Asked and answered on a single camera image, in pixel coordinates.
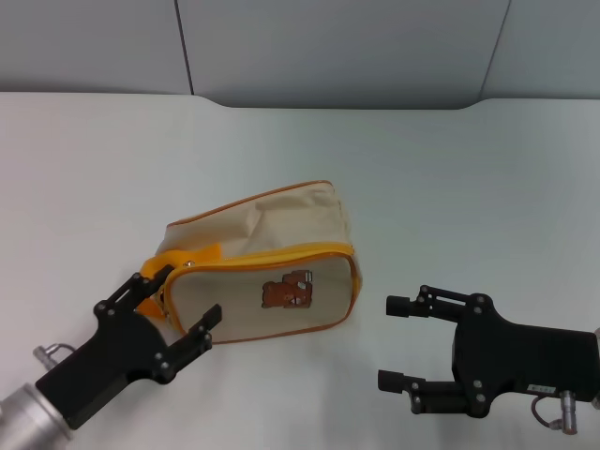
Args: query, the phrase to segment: bag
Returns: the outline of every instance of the bag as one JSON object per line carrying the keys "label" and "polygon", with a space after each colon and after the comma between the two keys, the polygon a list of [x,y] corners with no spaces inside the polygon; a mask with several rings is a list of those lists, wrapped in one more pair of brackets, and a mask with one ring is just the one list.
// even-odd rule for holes
{"label": "bag", "polygon": [[138,308],[182,334],[219,303],[214,343],[324,330],[361,288],[346,213],[326,181],[285,187],[170,224],[141,270],[175,269]]}

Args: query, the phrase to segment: white table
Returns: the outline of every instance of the white table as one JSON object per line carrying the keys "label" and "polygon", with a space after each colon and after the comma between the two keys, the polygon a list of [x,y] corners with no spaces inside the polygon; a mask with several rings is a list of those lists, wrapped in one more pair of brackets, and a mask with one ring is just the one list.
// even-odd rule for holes
{"label": "white table", "polygon": [[[379,368],[451,380],[454,325],[385,316],[421,284],[484,292],[518,323],[600,325],[600,101],[488,100],[461,111],[222,108],[198,97],[0,96],[0,395],[43,373],[38,344],[80,345],[92,306],[164,226],[311,179],[337,187],[364,289],[321,333],[219,346],[168,386],[137,382],[72,449],[597,449],[533,419],[412,415]],[[540,403],[547,419],[558,400]]]}

